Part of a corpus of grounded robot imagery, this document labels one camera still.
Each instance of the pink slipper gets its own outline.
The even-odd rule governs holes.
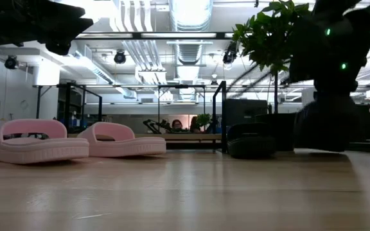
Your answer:
[[[49,139],[21,137],[4,140],[4,135],[44,133]],[[0,127],[0,161],[32,164],[88,157],[86,139],[69,139],[65,126],[52,119],[18,119]]]
[[[115,141],[98,141],[106,135]],[[166,153],[166,141],[160,137],[135,138],[133,131],[122,124],[98,122],[78,135],[89,142],[90,157],[127,157]]]

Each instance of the dark plant pot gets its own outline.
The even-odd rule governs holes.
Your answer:
[[[293,151],[295,116],[296,113],[257,115],[256,122],[269,125],[277,151]]]

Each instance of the person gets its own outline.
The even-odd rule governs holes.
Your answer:
[[[200,127],[197,124],[197,117],[196,116],[192,117],[191,126],[190,126],[189,130],[192,133],[200,133]]]
[[[173,129],[182,129],[182,123],[179,119],[174,119],[172,121],[172,128]]]

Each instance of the pink foam shoe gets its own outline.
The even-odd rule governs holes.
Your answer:
[[[98,141],[106,135],[115,141]],[[78,135],[89,142],[90,157],[127,157],[166,153],[166,141],[160,137],[135,138],[133,131],[122,124],[98,122]]]
[[[49,139],[15,138],[15,133],[45,133]],[[0,161],[13,164],[32,164],[57,160],[85,158],[89,154],[86,139],[69,139],[65,126],[52,119],[18,119],[0,127]]]

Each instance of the wooden floor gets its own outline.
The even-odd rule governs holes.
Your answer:
[[[0,163],[0,231],[370,230],[370,154]]]

